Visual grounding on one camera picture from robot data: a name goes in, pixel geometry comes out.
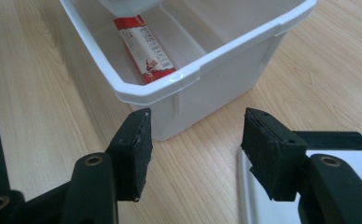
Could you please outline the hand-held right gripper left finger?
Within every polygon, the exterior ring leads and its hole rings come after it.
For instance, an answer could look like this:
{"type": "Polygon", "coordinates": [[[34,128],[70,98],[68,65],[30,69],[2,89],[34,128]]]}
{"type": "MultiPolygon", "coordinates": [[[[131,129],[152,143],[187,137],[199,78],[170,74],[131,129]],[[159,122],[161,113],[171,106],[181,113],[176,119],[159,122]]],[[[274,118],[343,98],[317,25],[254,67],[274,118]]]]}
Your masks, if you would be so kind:
{"type": "Polygon", "coordinates": [[[152,148],[151,110],[133,111],[106,151],[76,162],[61,224],[118,224],[118,202],[141,198],[152,148]]]}

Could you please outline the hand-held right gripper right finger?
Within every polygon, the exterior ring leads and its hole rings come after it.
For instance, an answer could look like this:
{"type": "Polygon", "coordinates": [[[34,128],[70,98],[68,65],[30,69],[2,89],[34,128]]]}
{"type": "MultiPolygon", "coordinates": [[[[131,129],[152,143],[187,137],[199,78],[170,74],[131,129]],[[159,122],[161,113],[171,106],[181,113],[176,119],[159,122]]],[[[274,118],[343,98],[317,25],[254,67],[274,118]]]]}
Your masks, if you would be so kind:
{"type": "Polygon", "coordinates": [[[271,114],[248,108],[242,154],[271,200],[299,199],[303,224],[362,224],[362,179],[346,161],[309,149],[362,151],[358,132],[291,131],[271,114]]]}

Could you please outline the white plastic storage box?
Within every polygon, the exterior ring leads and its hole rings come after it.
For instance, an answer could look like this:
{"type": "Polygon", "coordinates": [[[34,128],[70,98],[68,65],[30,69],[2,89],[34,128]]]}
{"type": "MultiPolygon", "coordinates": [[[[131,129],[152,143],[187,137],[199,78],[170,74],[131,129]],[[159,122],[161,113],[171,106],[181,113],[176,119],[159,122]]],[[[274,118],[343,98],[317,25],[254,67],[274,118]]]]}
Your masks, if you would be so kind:
{"type": "Polygon", "coordinates": [[[152,136],[163,141],[251,89],[317,0],[158,0],[141,16],[175,71],[150,84],[99,0],[60,1],[115,96],[150,108],[152,136]]]}

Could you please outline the red and white packet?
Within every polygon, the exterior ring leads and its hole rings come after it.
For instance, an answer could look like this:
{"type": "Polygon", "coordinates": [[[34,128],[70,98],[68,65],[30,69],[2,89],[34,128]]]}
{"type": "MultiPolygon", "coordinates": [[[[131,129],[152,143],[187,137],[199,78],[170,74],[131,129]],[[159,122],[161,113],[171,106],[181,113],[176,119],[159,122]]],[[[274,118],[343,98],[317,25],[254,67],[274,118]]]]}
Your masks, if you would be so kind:
{"type": "Polygon", "coordinates": [[[176,71],[140,15],[117,18],[114,23],[138,74],[146,84],[176,71]]]}

